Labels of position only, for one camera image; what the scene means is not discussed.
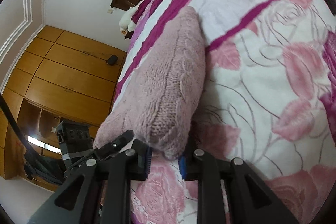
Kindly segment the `pink knitted sweater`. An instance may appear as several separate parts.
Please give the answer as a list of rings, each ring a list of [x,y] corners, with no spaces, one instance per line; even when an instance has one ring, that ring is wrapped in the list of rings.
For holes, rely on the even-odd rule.
[[[187,144],[205,74],[205,41],[198,15],[186,6],[165,25],[131,74],[119,103],[99,127],[94,148],[132,130],[166,159],[177,159]]]

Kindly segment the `black chair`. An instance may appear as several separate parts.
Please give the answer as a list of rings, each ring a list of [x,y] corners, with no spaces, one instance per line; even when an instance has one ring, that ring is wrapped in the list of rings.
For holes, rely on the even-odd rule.
[[[37,176],[54,185],[61,185],[65,182],[64,172],[66,167],[62,159],[54,159],[30,151],[25,152],[24,158],[23,168],[29,180]]]

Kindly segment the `wooden wardrobe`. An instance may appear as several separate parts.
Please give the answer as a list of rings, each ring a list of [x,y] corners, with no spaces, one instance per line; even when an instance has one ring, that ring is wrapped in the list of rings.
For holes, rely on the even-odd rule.
[[[111,55],[116,65],[108,65]],[[95,136],[109,114],[126,53],[115,47],[45,26],[15,65],[3,97],[22,132],[50,145],[34,146],[60,159],[54,127],[62,119],[89,125]]]

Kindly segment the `small black bag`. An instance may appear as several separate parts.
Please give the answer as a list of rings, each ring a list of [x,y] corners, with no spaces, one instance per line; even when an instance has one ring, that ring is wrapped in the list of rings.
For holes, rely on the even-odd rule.
[[[111,55],[106,61],[106,63],[111,66],[116,65],[117,62],[118,62],[118,57],[116,55]]]

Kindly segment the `white plush toy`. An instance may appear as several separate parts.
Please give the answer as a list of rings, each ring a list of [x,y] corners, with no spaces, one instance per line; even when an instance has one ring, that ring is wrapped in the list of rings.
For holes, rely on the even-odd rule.
[[[127,10],[123,14],[122,18],[119,21],[119,27],[122,34],[135,30],[136,24],[134,23],[134,21],[132,21],[132,16],[137,12],[142,2],[143,1],[139,2],[139,4],[134,7],[130,7],[129,10]]]

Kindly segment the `floral and striped bed cover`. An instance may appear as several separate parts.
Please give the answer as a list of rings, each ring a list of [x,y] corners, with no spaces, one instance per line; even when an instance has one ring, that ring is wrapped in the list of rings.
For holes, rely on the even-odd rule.
[[[335,16],[325,0],[151,1],[131,39],[114,107],[168,21],[194,8],[206,76],[194,114],[201,147],[240,157],[299,223],[311,223],[335,182]]]

